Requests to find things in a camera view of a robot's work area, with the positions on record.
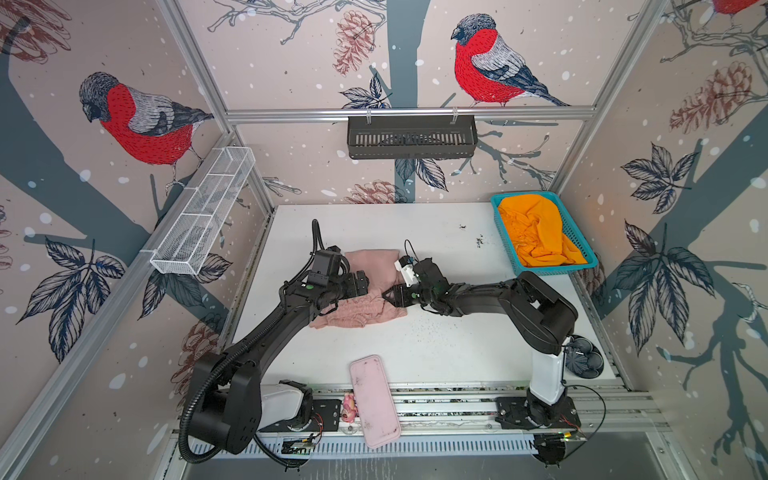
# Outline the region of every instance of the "black metal basket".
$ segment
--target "black metal basket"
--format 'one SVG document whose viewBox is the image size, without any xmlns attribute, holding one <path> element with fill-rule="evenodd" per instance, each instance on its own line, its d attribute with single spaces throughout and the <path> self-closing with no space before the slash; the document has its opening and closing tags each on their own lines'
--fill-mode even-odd
<svg viewBox="0 0 768 480">
<path fill-rule="evenodd" d="M 475 154 L 478 131 L 472 115 L 350 117 L 349 158 L 467 158 Z"/>
</svg>

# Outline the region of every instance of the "bird tail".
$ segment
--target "bird tail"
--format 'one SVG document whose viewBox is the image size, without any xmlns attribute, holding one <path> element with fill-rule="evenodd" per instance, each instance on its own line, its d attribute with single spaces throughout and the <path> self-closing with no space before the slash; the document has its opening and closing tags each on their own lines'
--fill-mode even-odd
<svg viewBox="0 0 768 480">
<path fill-rule="evenodd" d="M 544 98 L 546 101 L 552 102 L 553 104 L 555 104 L 555 105 L 557 105 L 559 107 L 570 107 L 569 104 L 567 104 L 567 103 L 565 103 L 563 101 L 558 100 L 557 98 L 551 96 L 549 93 L 543 93 L 542 92 L 542 93 L 538 94 L 538 96 L 541 97 L 541 98 Z"/>
</svg>

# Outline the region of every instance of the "teal plastic basket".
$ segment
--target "teal plastic basket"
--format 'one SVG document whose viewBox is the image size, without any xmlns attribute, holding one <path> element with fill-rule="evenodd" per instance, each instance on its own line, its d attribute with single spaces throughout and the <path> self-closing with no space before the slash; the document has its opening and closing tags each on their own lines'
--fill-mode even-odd
<svg viewBox="0 0 768 480">
<path fill-rule="evenodd" d="M 531 195 L 531 194 L 541 195 L 544 198 L 552 200 L 552 202 L 558 206 L 558 210 L 560 210 L 560 217 L 562 217 L 563 219 L 563 233 L 565 233 L 565 235 L 571 239 L 571 242 L 573 242 L 574 245 L 579 250 L 581 250 L 581 254 L 584 255 L 584 258 L 587 261 L 584 265 L 537 266 L 533 268 L 528 268 L 527 266 L 523 266 L 523 264 L 520 263 L 518 254 L 517 252 L 515 252 L 515 248 L 512 246 L 512 241 L 509 240 L 509 234 L 507 233 L 507 228 L 504 226 L 504 223 L 502 222 L 502 216 L 498 212 L 498 206 L 499 204 L 501 204 L 502 200 L 504 200 L 507 197 L 515 197 L 517 195 Z M 498 234 L 502 236 L 502 243 L 504 244 L 504 250 L 507 250 L 507 256 L 509 257 L 509 261 L 512 262 L 512 269 L 515 271 L 516 276 L 520 275 L 521 272 L 525 272 L 525 271 L 533 272 L 537 275 L 561 275 L 563 273 L 570 273 L 576 270 L 594 268 L 598 265 L 598 258 L 595 256 L 594 252 L 589 247 L 589 243 L 587 243 L 586 239 L 584 238 L 584 235 L 582 235 L 581 231 L 579 231 L 578 227 L 576 227 L 576 222 L 574 222 L 574 219 L 571 218 L 571 215 L 568 213 L 568 210 L 565 209 L 565 205 L 563 205 L 563 203 L 560 201 L 560 198 L 556 194 L 553 194 L 552 192 L 544 192 L 544 191 L 499 194 L 491 197 L 491 205 L 493 205 L 493 220 L 496 223 Z"/>
</svg>

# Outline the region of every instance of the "white wire basket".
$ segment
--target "white wire basket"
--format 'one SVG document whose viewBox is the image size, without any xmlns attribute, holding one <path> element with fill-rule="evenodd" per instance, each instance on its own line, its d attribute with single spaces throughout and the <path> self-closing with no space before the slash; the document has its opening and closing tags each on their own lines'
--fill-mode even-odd
<svg viewBox="0 0 768 480">
<path fill-rule="evenodd" d="M 195 188 L 150 262 L 160 273 L 197 275 L 256 163 L 248 147 L 225 147 Z"/>
</svg>

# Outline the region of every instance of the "orange cloth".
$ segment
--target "orange cloth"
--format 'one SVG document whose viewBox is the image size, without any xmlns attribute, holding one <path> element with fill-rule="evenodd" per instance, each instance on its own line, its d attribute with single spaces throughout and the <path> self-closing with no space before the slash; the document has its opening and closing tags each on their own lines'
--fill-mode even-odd
<svg viewBox="0 0 768 480">
<path fill-rule="evenodd" d="M 558 206 L 541 195 L 507 197 L 498 206 L 524 266 L 582 265 L 586 259 L 563 233 Z"/>
</svg>

